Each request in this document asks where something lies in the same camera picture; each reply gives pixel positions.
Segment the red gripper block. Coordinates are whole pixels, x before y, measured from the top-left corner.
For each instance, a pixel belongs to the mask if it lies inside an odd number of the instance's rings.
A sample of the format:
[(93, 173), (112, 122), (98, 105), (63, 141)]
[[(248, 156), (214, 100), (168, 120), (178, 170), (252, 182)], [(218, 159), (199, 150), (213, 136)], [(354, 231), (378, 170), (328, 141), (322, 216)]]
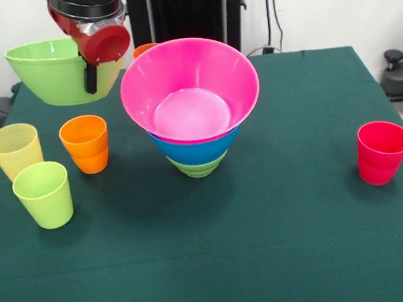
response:
[(84, 86), (97, 92), (97, 67), (101, 62), (118, 61), (126, 53), (131, 35), (123, 25), (125, 7), (121, 0), (98, 5), (67, 2), (49, 4), (49, 13), (60, 29), (71, 37), (85, 58)]

